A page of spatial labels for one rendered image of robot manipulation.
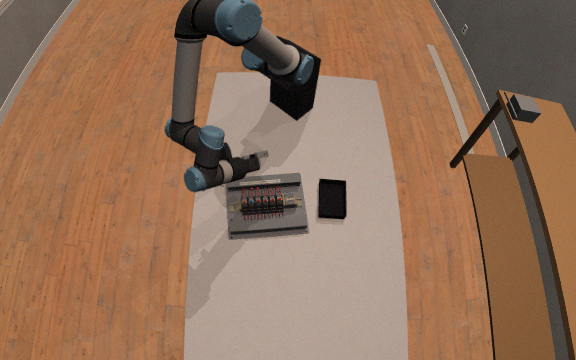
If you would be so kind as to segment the grey relay panel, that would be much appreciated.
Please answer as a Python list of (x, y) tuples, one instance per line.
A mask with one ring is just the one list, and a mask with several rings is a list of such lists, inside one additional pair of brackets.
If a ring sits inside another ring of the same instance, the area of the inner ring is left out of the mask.
[[(254, 198), (254, 207), (249, 204), (249, 208), (242, 207), (242, 192), (243, 197), (244, 194), (247, 197), (247, 204), (250, 192), (251, 197), (261, 196), (261, 206), (256, 206)], [(278, 194), (283, 198), (280, 205), (276, 200)], [(265, 195), (268, 195), (268, 206), (263, 206), (262, 196)], [(270, 205), (269, 195), (275, 195), (275, 205)], [(300, 173), (250, 176), (226, 183), (226, 205), (229, 240), (309, 233)], [(259, 214), (260, 220), (254, 220), (254, 214), (255, 219)]]

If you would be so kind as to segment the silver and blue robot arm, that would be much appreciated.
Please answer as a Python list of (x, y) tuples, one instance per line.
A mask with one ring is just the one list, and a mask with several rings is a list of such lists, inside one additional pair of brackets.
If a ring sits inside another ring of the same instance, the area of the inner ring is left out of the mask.
[(172, 119), (166, 122), (165, 134), (196, 154), (194, 166), (184, 174), (185, 185), (191, 192), (205, 191), (224, 181), (219, 164), (224, 131), (211, 125), (202, 128), (194, 125), (202, 44), (207, 35), (231, 46), (244, 47), (241, 60), (249, 70), (299, 86), (312, 73), (314, 59), (282, 43), (262, 25), (261, 14), (252, 0), (189, 0), (178, 16)]

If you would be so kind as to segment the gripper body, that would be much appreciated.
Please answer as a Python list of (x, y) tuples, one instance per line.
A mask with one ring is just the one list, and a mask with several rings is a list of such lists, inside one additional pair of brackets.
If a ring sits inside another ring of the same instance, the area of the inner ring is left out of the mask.
[(260, 164), (257, 157), (252, 157), (245, 160), (240, 157), (232, 158), (231, 149), (227, 142), (224, 143), (222, 148), (219, 164), (224, 171), (224, 181), (221, 184), (221, 187), (223, 187), (226, 183), (243, 179), (246, 176), (246, 173), (260, 169)]

